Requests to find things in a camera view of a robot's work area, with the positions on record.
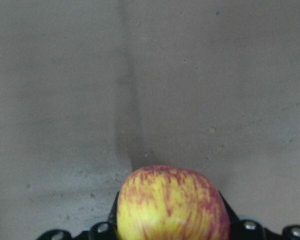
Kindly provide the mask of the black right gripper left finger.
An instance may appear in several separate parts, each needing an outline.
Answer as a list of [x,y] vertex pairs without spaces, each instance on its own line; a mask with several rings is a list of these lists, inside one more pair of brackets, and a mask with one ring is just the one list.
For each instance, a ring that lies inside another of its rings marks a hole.
[[118,240],[117,234],[117,209],[119,192],[117,192],[106,221],[93,225],[88,231],[89,240]]

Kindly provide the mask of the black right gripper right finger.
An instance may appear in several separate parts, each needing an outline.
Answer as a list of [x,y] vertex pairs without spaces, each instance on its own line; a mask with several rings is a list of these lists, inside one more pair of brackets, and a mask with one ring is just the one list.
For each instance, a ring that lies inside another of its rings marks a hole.
[[265,240],[264,227],[252,219],[240,219],[221,192],[219,195],[224,203],[230,221],[230,240]]

